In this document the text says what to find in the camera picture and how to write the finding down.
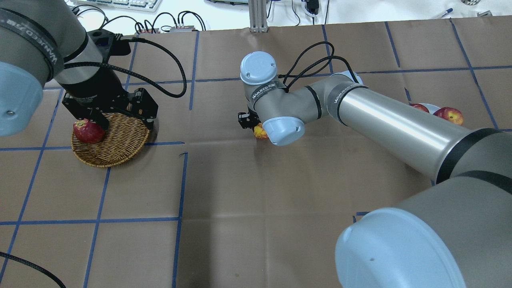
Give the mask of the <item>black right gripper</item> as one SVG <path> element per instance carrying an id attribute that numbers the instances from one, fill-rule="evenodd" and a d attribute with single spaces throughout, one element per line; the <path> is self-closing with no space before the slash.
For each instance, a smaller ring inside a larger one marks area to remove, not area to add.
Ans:
<path id="1" fill-rule="evenodd" d="M 258 114 L 254 110 L 248 108 L 247 112 L 238 113 L 238 124 L 242 129 L 254 130 L 254 128 L 259 124 L 262 124 L 262 122 Z"/>

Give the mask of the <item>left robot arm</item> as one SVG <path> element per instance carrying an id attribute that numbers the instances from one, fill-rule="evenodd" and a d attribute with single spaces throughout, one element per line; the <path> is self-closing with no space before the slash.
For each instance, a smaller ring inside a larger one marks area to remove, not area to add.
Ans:
<path id="1" fill-rule="evenodd" d="M 107 129 L 106 113 L 121 113 L 152 129 L 158 105 L 144 89 L 122 88 L 111 56 L 127 55 L 121 36 L 87 32 L 62 0 L 1 2 L 1 135 L 23 131 L 42 101 L 45 84 L 56 80 L 64 104 L 78 120 Z"/>

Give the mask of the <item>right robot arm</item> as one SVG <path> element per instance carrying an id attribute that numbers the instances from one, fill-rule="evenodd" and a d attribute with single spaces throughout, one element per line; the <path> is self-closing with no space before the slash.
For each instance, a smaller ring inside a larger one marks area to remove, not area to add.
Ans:
<path id="1" fill-rule="evenodd" d="M 339 288 L 335 243 L 358 212 L 432 185 L 330 117 L 278 147 L 236 124 L 239 80 L 153 88 L 159 127 L 112 168 L 86 288 Z"/>

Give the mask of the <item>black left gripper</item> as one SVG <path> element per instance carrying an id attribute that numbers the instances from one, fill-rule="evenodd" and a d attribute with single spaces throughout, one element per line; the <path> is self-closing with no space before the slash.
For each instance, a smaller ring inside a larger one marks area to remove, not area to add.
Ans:
<path id="1" fill-rule="evenodd" d="M 133 93 L 125 91 L 109 100 L 106 98 L 100 100 L 96 97 L 90 102 L 86 102 L 85 98 L 75 98 L 66 93 L 62 104 L 77 120 L 90 120 L 104 131 L 109 128 L 109 120 L 104 116 L 105 114 L 118 113 L 137 118 L 145 122 L 148 130 L 153 130 L 158 113 L 158 104 L 143 88 L 136 89 Z"/>

